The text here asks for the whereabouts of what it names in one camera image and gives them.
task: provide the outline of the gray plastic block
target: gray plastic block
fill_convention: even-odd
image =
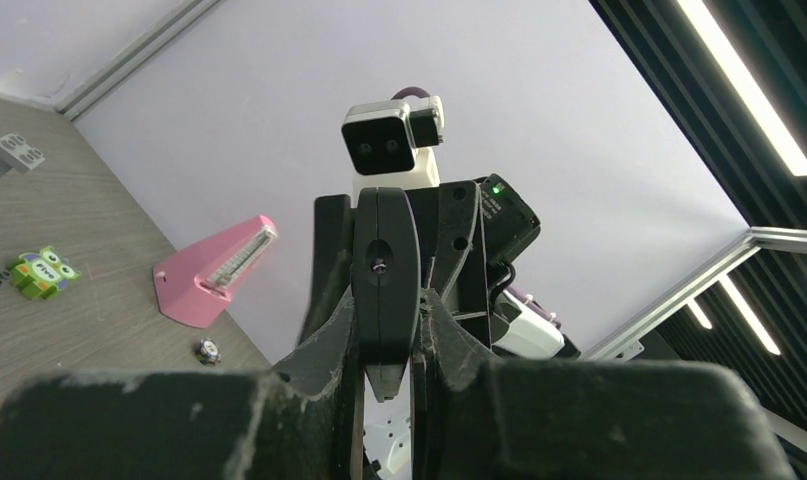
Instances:
[[[9,133],[0,138],[0,160],[20,173],[26,173],[43,163],[44,154],[26,143],[21,135]]]

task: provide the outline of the fluorescent light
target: fluorescent light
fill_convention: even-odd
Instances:
[[[689,306],[689,310],[692,311],[692,315],[697,319],[697,323],[700,324],[701,327],[712,330],[712,322],[709,321],[709,317],[703,313],[703,309],[700,308],[700,305],[697,304],[694,300],[689,300],[689,303],[686,305]]]
[[[792,175],[807,176],[807,159],[702,0],[677,0]]]
[[[739,312],[745,318],[745,321],[748,322],[750,325],[751,330],[762,344],[765,346],[765,349],[769,352],[773,353],[774,355],[780,355],[780,349],[777,347],[777,344],[774,343],[774,340],[771,339],[771,335],[768,335],[768,330],[765,330],[765,327],[762,326],[762,323],[756,318],[756,314],[753,313],[753,310],[750,308],[750,305],[747,304],[745,301],[745,297],[739,293],[739,289],[736,288],[736,285],[733,284],[733,281],[730,280],[730,277],[724,275],[719,280],[721,282],[721,286],[724,287],[724,290],[727,291],[727,295],[729,295],[730,300],[736,305],[736,308],[739,309]]]

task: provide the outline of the green owl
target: green owl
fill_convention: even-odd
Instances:
[[[11,284],[29,300],[51,298],[81,275],[53,247],[38,253],[24,253],[8,264]]]

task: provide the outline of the black camera face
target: black camera face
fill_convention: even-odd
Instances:
[[[361,175],[408,172],[415,168],[404,119],[378,118],[341,127],[353,166]]]

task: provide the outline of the pink stapler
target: pink stapler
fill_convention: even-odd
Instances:
[[[258,215],[174,253],[153,268],[159,310],[208,328],[276,236],[273,222]]]

